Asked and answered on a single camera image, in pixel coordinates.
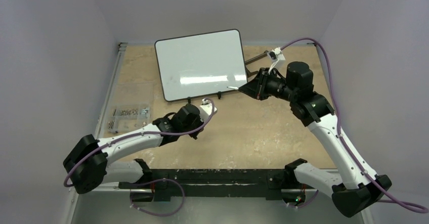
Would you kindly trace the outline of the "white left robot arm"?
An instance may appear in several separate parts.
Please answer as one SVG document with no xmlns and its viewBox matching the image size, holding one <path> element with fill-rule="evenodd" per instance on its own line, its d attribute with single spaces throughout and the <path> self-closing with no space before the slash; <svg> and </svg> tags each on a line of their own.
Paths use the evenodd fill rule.
<svg viewBox="0 0 429 224">
<path fill-rule="evenodd" d="M 186 104 L 176 113 L 157 118 L 143 128 L 122 135 L 99 139 L 92 134 L 86 135 L 63 161 L 67 172 L 63 185 L 75 188 L 79 194 L 111 182 L 126 182 L 145 188 L 151 181 L 145 162 L 135 159 L 120 163 L 119 160 L 138 151 L 176 142 L 181 136 L 197 139 L 216 113 L 217 108 L 208 101 L 199 106 Z"/>
</svg>

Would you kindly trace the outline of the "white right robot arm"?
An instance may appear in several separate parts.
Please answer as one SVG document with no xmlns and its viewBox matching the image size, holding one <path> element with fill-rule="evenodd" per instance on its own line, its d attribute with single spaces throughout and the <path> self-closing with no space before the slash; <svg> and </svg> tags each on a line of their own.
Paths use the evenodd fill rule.
<svg viewBox="0 0 429 224">
<path fill-rule="evenodd" d="M 328 100 L 314 91 L 314 74 L 305 62 L 291 62 L 286 75 L 277 69 L 261 68 L 257 75 L 237 90 L 253 99 L 273 96 L 289 102 L 293 115 L 319 140 L 338 175 L 318 169 L 304 159 L 285 166 L 284 180 L 290 187 L 305 184 L 333 201 L 345 217 L 352 217 L 382 198 L 392 182 L 379 175 L 360 156 L 338 125 L 338 117 Z"/>
</svg>

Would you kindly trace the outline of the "white whiteboard black frame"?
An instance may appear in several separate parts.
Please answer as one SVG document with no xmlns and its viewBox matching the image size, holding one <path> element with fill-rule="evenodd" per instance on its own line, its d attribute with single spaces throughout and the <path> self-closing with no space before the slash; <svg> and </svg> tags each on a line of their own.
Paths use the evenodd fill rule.
<svg viewBox="0 0 429 224">
<path fill-rule="evenodd" d="M 248 81 L 237 29 L 160 39 L 154 48 L 167 102 L 228 92 Z"/>
</svg>

